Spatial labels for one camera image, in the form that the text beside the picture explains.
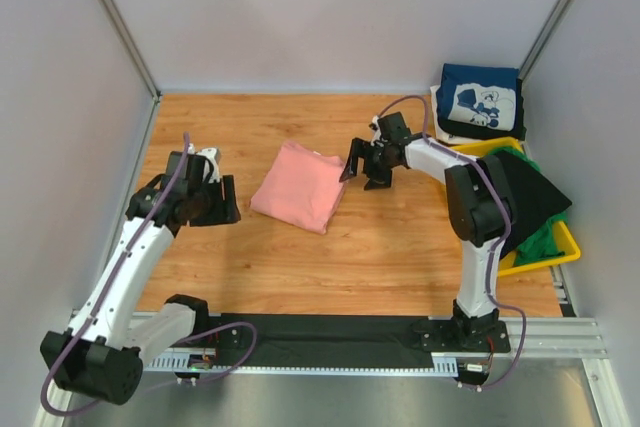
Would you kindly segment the pink t shirt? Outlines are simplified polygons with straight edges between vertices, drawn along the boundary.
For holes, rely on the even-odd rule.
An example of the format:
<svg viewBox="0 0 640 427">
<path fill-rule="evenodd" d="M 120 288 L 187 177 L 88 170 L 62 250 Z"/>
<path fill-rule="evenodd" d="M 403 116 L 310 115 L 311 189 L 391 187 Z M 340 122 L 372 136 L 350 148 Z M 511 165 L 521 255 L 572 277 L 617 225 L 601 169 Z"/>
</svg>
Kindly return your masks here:
<svg viewBox="0 0 640 427">
<path fill-rule="evenodd" d="M 324 235 L 345 184 L 345 163 L 294 141 L 284 142 L 262 184 L 250 200 L 260 214 Z"/>
</svg>

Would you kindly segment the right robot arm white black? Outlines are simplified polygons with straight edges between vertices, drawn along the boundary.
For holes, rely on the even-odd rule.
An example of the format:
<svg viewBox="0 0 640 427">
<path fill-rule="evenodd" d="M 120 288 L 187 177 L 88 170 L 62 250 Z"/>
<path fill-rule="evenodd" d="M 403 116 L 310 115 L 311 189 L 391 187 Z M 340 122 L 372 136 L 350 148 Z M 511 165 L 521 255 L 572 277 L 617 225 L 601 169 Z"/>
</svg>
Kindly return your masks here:
<svg viewBox="0 0 640 427">
<path fill-rule="evenodd" d="M 452 317 L 425 335 L 473 350 L 500 329 L 494 290 L 500 253 L 516 217 L 502 164 L 494 155 L 467 156 L 424 132 L 413 134 L 399 112 L 375 116 L 370 129 L 372 139 L 351 140 L 340 181 L 363 173 L 366 190 L 385 189 L 393 169 L 403 166 L 444 185 L 449 222 L 462 245 L 462 277 Z"/>
</svg>

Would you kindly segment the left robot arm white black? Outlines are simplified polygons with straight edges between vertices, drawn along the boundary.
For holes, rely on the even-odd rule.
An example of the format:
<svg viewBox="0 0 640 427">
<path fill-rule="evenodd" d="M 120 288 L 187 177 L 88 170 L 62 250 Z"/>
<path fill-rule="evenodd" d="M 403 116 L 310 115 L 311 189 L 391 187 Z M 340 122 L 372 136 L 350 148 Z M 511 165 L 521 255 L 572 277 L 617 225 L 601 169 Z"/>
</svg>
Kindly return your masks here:
<svg viewBox="0 0 640 427">
<path fill-rule="evenodd" d="M 145 366 L 169 347 L 203 346 L 210 336 L 206 301 L 169 297 L 144 323 L 130 321 L 156 264 L 184 227 L 237 223 L 235 183 L 219 168 L 216 147 L 170 153 L 166 169 L 133 194 L 118 244 L 97 285 L 62 332 L 49 331 L 41 355 L 45 382 L 94 403 L 127 403 Z"/>
</svg>

